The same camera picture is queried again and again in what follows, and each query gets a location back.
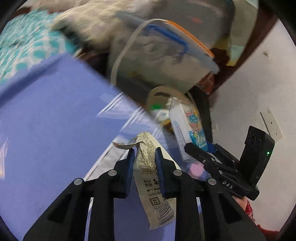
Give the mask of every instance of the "torn plastic wrapper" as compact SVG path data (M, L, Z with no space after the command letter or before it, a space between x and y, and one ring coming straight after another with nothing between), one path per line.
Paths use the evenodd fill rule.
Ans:
M183 161L198 164L199 162L184 150L186 143L192 142L194 145L207 151L207 141L198 110L192 103L179 101L175 98L170 98L170 100L169 116L181 157Z
M138 134L130 142L130 144L113 142L113 145L125 150L132 147L137 148L133 176L150 223L150 229L156 229L175 219L176 199L162 198L155 166L155 149L160 147L163 157L172 160L176 169L180 169L180 167L149 132Z

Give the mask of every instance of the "white wall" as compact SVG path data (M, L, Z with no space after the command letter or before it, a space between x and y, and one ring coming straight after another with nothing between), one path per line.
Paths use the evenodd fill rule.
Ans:
M259 113L264 107L280 126L284 138L276 143L258 183L260 195L251 202L256 224L280 230L296 203L296 47L280 21L216 95L213 138L237 158L249 125L266 131Z

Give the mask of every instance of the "electrical socket plate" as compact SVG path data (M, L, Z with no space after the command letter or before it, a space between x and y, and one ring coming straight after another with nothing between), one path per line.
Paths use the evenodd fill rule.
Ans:
M274 139L275 143L277 143L280 139L283 138L283 134L281 133L281 129L279 128L279 125L271 109L266 108L264 111L261 111L260 114L269 135L271 136L272 139Z

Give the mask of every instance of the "red object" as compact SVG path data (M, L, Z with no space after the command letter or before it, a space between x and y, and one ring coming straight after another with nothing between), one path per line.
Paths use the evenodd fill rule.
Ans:
M260 229L260 231L264 234L266 237L266 241L275 241L278 236L278 231L269 231L266 229L263 229L260 227L260 225L257 225L257 227Z
M250 217L250 219L252 219L253 222L255 222L255 219L253 218L253 209L248 201L246 209L245 209L245 213ZM264 234L264 236L266 237L266 241L275 241L278 235L278 231L269 231L266 229L263 229L260 227L260 225L257 225L257 227L260 229L260 231Z

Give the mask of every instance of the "barcode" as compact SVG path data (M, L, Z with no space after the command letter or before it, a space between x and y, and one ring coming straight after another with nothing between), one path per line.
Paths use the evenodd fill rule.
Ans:
M157 208L156 212L159 214L158 226L161 226L174 218L174 210L168 201L161 204Z

